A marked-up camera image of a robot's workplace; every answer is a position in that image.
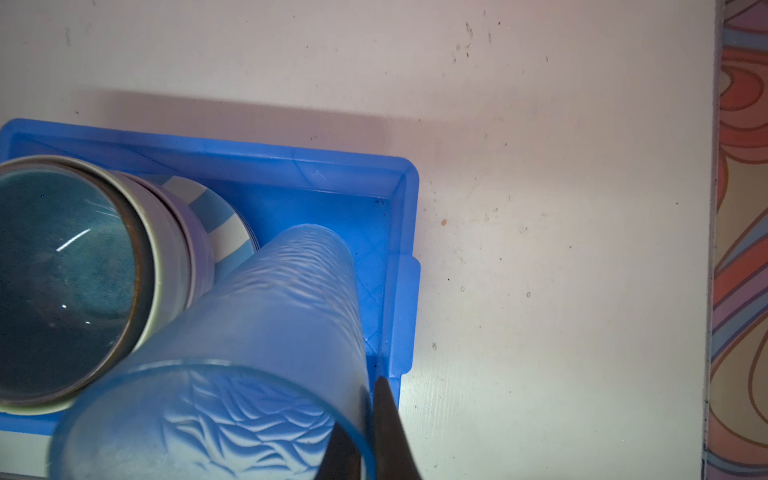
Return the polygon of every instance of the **colorful patterned wallpaper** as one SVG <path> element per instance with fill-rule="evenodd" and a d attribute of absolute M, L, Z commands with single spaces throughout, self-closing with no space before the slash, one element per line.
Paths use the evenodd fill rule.
<path fill-rule="evenodd" d="M 768 1 L 724 17 L 705 474 L 768 479 Z"/>

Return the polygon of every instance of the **textured glass cup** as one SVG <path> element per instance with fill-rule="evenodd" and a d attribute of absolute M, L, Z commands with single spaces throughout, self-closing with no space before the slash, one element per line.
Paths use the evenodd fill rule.
<path fill-rule="evenodd" d="M 339 423 L 369 478 L 354 263 L 315 225 L 281 233 L 78 398 L 51 478 L 314 478 Z"/>

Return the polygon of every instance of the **blue and white stripes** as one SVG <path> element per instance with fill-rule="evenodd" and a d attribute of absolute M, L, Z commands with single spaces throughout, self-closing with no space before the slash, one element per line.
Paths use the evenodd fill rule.
<path fill-rule="evenodd" d="M 240 215 L 222 197 L 184 177 L 140 175 L 179 197 L 200 219 L 214 249 L 214 282 L 227 276 L 253 255 L 258 243 Z"/>

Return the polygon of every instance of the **ceramic mug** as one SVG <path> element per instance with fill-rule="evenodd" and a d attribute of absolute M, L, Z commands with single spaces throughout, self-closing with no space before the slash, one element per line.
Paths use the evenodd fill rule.
<path fill-rule="evenodd" d="M 214 249 L 203 224 L 183 200 L 160 185 L 135 175 L 114 171 L 112 173 L 132 180 L 149 190 L 163 202 L 179 223 L 190 252 L 190 290 L 187 296 L 187 308 L 189 308 L 195 300 L 214 287 Z"/>
<path fill-rule="evenodd" d="M 60 310 L 53 311 L 51 310 L 51 302 L 45 304 L 45 311 L 40 311 L 39 306 L 37 310 L 29 310 L 30 312 L 37 312 L 38 314 L 33 316 L 44 319 L 43 323 L 48 322 L 47 324 L 43 324 L 40 321 L 34 325 L 32 325 L 32 322 L 28 322 L 28 324 L 17 322 L 15 324 L 15 327 L 18 327 L 16 331 L 19 334 L 21 343 L 28 345 L 28 347 L 25 347 L 26 350 L 22 352 L 22 354 L 29 357 L 30 363 L 25 364 L 27 367 L 38 361 L 44 367 L 43 369 L 53 370 L 55 368 L 51 368 L 51 366 L 56 367 L 58 363 L 66 362 L 70 356 L 88 358 L 88 348 L 90 345 L 98 344 L 100 349 L 98 352 L 91 354 L 90 359 L 83 360 L 81 372 L 86 373 L 77 378 L 76 381 L 62 386 L 55 391 L 46 392 L 44 395 L 37 397 L 31 395 L 25 398 L 24 396 L 4 395 L 5 386 L 0 386 L 0 412 L 17 415 L 41 415 L 57 412 L 69 407 L 74 397 L 82 388 L 109 370 L 130 353 L 132 349 L 136 349 L 146 342 L 162 326 L 173 320 L 190 302 L 190 292 L 194 290 L 191 290 L 191 285 L 194 282 L 191 279 L 190 252 L 184 232 L 168 206 L 147 188 L 142 187 L 139 183 L 123 174 L 109 172 L 74 158 L 51 155 L 23 157 L 5 162 L 0 165 L 0 180 L 6 178 L 6 174 L 24 174 L 25 171 L 32 172 L 31 175 L 33 177 L 30 177 L 32 179 L 37 178 L 39 180 L 43 178 L 42 184 L 48 185 L 47 187 L 53 189 L 50 190 L 49 188 L 47 191 L 53 191 L 54 197 L 56 197 L 56 194 L 60 197 L 59 200 L 54 202 L 55 199 L 45 198 L 45 194 L 40 195 L 40 201 L 44 202 L 47 200 L 48 203 L 46 205 L 55 210 L 52 212 L 53 216 L 49 215 L 51 219 L 56 218 L 55 214 L 61 214 L 60 209 L 56 210 L 56 205 L 77 204 L 78 215 L 81 217 L 88 215 L 88 221 L 95 225 L 93 228 L 85 228 L 80 233 L 75 233 L 71 239 L 66 240 L 59 247 L 46 247 L 43 249 L 45 250 L 44 254 L 35 252 L 35 259 L 43 259 L 41 262 L 38 262 L 43 265 L 41 268 L 48 268 L 50 266 L 57 268 L 56 272 L 48 276 L 53 279 L 50 281 L 51 285 L 57 282 L 64 285 L 63 287 L 59 285 L 60 290 L 65 290 L 67 286 L 75 285 L 77 288 L 71 288 L 69 292 L 75 296 L 82 293 L 80 290 L 87 290 L 90 293 L 98 293 L 98 288 L 100 287 L 103 287 L 104 290 L 103 295 L 80 295 L 87 297 L 85 302 L 80 301 L 78 303 L 77 299 L 73 300 L 73 302 L 82 306 L 83 312 L 86 312 L 82 316 L 85 320 L 79 325 L 75 326 L 72 324 L 77 322 L 77 317 L 73 317 L 71 314 L 68 314 L 69 316 L 62 314 L 67 309 L 67 305 L 62 304 Z M 85 199 L 86 202 L 90 203 L 88 205 L 84 205 L 82 202 L 72 203 L 70 200 L 73 198 L 79 200 L 79 197 L 77 195 L 72 197 L 71 191 L 59 188 L 59 184 L 62 182 L 68 185 L 67 188 L 74 188 L 77 191 L 77 195 L 90 195 L 90 200 Z M 0 182 L 0 192 L 3 191 L 3 185 L 5 184 Z M 24 184 L 20 185 L 22 187 L 18 191 L 20 192 L 19 194 L 29 194 L 29 192 L 24 191 Z M 19 209 L 23 210 L 24 204 L 20 205 L 22 207 L 19 207 Z M 29 211 L 34 214 L 39 213 L 34 207 L 31 207 Z M 6 212 L 6 216 L 10 220 L 14 220 L 14 215 L 15 212 Z M 62 218 L 53 222 L 56 228 L 61 227 L 62 224 L 64 227 L 69 225 L 66 215 L 62 214 L 61 216 Z M 28 227 L 30 229 L 29 232 L 34 233 L 28 235 L 30 239 L 35 239 L 35 232 L 45 233 L 44 228 L 37 228 L 35 225 L 31 225 L 25 218 L 18 218 L 16 220 L 18 225 L 24 228 Z M 105 244 L 104 241 L 99 242 L 100 238 L 108 240 L 108 243 L 112 244 Z M 90 250 L 82 250 L 85 246 L 88 246 Z M 122 255 L 125 258 L 121 262 L 114 262 L 114 256 L 110 256 L 110 248 L 117 252 L 116 256 Z M 23 246 L 19 247 L 19 249 L 21 252 L 25 251 Z M 131 263 L 130 258 L 131 252 L 133 253 L 133 263 Z M 78 263 L 77 255 L 80 255 L 80 263 Z M 99 259 L 103 259 L 101 264 L 97 262 Z M 7 263 L 14 260 L 6 257 L 5 261 Z M 62 261 L 68 263 L 62 267 L 60 264 Z M 132 270 L 127 276 L 117 274 L 110 276 L 110 272 L 116 273 L 114 271 L 115 266 L 122 269 L 134 269 L 135 271 Z M 211 265 L 199 264 L 198 266 L 200 267 L 198 270 L 213 269 Z M 31 277 L 33 282 L 37 281 L 36 279 L 39 277 L 34 271 L 31 271 L 28 276 Z M 102 277 L 108 279 L 113 277 L 118 280 L 116 280 L 117 283 L 114 285 L 107 281 L 103 286 L 100 286 L 98 282 L 94 281 L 94 278 L 100 279 Z M 130 285 L 130 278 L 134 277 L 135 283 Z M 13 282 L 8 281 L 5 283 L 9 285 Z M 41 291 L 45 295 L 46 288 L 47 284 L 36 291 Z M 99 308 L 104 309 L 102 303 L 111 304 L 112 300 L 109 302 L 107 300 L 113 296 L 119 296 L 123 303 L 129 302 L 130 305 L 124 305 L 120 312 L 105 313 L 100 311 Z M 21 306 L 20 308 L 35 308 L 37 299 L 23 300 L 16 302 Z M 0 320 L 3 322 L 11 321 L 8 319 L 8 313 L 6 313 L 6 319 Z M 114 336 L 114 338 L 109 335 L 99 336 L 103 333 L 99 330 L 100 328 L 107 329 L 112 333 L 115 332 L 115 325 L 110 322 L 119 323 L 117 325 L 119 335 Z M 34 333 L 48 332 L 45 329 L 59 329 L 59 332 L 66 331 L 69 334 L 69 336 L 62 336 L 69 338 L 70 343 L 62 344 L 57 347 L 58 349 L 52 350 L 52 352 L 61 354 L 58 358 L 53 358 L 50 355 L 51 351 L 49 351 L 48 358 L 46 359 L 42 352 L 48 346 L 35 343 Z M 48 337 L 46 338 L 55 339 L 57 337 L 48 332 Z M 78 338 L 96 338 L 97 340 L 92 343 L 78 342 L 76 340 Z M 68 349 L 71 350 L 70 356 L 67 356 Z M 103 351 L 107 351 L 107 353 L 101 357 Z M 35 357 L 34 352 L 40 352 L 40 354 Z M 21 382 L 26 381 L 24 380 L 24 375 L 22 375 L 23 372 L 13 370 L 18 368 L 13 361 L 8 363 L 7 368 L 9 369 L 8 378 L 21 379 Z"/>

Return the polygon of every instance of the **white surface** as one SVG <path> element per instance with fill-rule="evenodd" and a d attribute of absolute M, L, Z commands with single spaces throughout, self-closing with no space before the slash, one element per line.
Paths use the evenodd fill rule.
<path fill-rule="evenodd" d="M 0 432 L 0 471 L 45 477 L 50 438 L 28 433 Z"/>
<path fill-rule="evenodd" d="M 715 3 L 6 1 L 0 121 L 407 157 L 425 479 L 698 478 Z"/>

